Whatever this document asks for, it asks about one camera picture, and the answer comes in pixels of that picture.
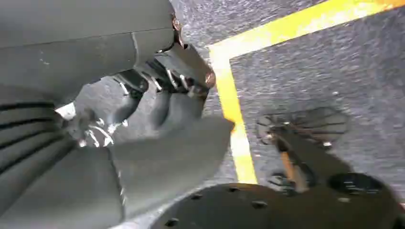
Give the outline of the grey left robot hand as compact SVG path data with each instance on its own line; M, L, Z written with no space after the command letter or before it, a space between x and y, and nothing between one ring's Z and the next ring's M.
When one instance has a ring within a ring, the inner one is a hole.
M57 108L105 76L130 87L111 125L160 87L155 136L79 145ZM234 126L202 115L214 84L169 0L1 1L1 228L107 229L211 178Z

